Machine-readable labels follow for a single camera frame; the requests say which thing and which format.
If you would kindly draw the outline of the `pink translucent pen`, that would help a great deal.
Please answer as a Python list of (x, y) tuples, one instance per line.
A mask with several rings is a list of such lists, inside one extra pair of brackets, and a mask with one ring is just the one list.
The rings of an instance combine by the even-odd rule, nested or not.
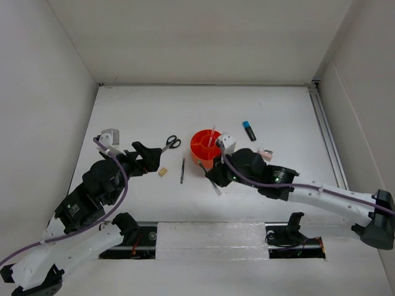
[(212, 144), (212, 140), (214, 138), (214, 133), (215, 133), (215, 125), (212, 127), (212, 130), (210, 132), (209, 142), (207, 144), (208, 148), (211, 148), (211, 146), (212, 146), (211, 144)]

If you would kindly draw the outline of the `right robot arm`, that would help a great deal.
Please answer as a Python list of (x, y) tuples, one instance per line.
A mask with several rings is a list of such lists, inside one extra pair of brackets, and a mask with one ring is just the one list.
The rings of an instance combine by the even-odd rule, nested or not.
[(381, 250), (394, 247), (394, 200), (388, 191), (359, 193), (304, 181), (297, 171), (269, 165), (251, 149), (222, 152), (205, 176), (219, 187), (237, 182), (256, 188), (269, 199), (307, 204), (340, 215), (341, 227), (364, 244)]

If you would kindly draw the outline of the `black clear gel pen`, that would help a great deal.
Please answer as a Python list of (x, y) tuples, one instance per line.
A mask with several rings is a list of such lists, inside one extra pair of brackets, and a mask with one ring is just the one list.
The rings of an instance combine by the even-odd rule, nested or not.
[[(204, 167), (204, 165), (202, 164), (202, 162), (201, 162), (201, 161), (198, 161), (197, 163), (198, 163), (198, 165), (201, 167), (201, 169), (203, 170), (204, 174), (206, 175), (207, 170), (206, 170), (206, 168)], [(215, 193), (220, 197), (220, 196), (222, 195), (222, 192), (220, 191), (220, 189), (218, 188), (218, 186), (217, 186), (211, 179), (209, 179), (209, 181), (210, 181), (210, 183), (211, 183), (211, 185), (212, 185), (212, 187), (213, 187)]]

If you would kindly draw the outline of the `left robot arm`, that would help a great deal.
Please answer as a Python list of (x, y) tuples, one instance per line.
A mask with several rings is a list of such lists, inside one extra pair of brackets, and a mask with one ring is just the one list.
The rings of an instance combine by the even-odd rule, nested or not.
[(12, 295), (55, 295), (64, 277), (82, 263), (97, 258), (102, 252), (120, 244), (137, 245), (140, 227), (127, 212), (117, 214), (107, 226), (76, 244), (74, 237), (102, 224), (125, 199), (128, 181), (156, 172), (161, 148), (147, 148), (133, 142), (133, 152), (116, 151), (99, 144), (102, 160), (83, 174), (78, 185), (54, 211), (41, 241), (22, 248), (29, 254), (18, 263), (1, 262), (1, 277), (16, 288)]

